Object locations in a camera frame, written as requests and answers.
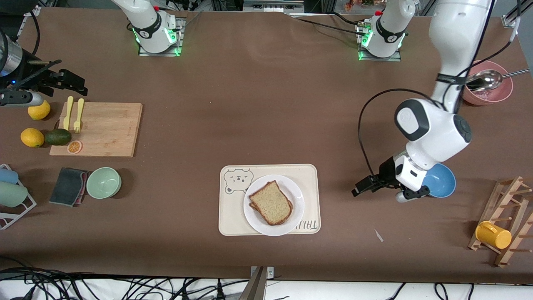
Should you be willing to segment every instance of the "orange slice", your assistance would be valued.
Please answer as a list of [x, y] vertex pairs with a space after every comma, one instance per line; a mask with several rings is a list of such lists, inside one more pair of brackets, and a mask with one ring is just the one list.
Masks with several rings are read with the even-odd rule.
[[83, 144], [79, 140], [73, 140], [67, 145], [69, 154], [77, 154], [82, 150]]

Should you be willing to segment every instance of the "slice of bread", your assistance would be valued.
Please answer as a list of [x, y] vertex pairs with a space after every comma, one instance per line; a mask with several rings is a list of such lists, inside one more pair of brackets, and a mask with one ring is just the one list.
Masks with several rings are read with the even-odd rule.
[[250, 200], [250, 207], [259, 212], [269, 225], [283, 224], [293, 212], [293, 204], [275, 180], [250, 195]]

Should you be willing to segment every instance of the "avocado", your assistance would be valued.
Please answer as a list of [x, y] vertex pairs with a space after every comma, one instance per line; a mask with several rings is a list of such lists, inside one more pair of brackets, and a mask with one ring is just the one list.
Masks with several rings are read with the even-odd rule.
[[44, 136], [44, 141], [52, 146], [64, 146], [70, 142], [72, 135], [65, 129], [54, 129]]

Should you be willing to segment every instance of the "green bowl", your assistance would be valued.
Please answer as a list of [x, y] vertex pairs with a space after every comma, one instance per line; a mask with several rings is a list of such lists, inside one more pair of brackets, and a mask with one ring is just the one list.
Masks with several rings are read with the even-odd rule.
[[103, 167], [94, 171], [87, 180], [87, 192], [95, 199], [113, 197], [120, 186], [122, 179], [117, 171]]

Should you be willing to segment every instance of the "white plate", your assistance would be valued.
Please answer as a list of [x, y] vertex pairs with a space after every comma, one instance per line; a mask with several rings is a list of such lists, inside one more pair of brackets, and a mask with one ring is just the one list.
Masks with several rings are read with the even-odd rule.
[[[250, 195], [260, 190], [268, 182], [274, 180], [278, 183], [279, 189], [293, 204], [292, 213], [285, 223], [281, 225], [269, 225], [267, 221], [261, 217], [261, 214], [250, 207]], [[257, 179], [250, 185], [244, 195], [244, 215], [246, 216], [246, 220], [250, 223], [253, 229], [264, 235], [280, 236], [292, 231], [302, 220], [304, 208], [305, 202], [303, 201], [302, 190], [296, 183], [294, 183], [294, 181], [281, 175], [266, 175]]]

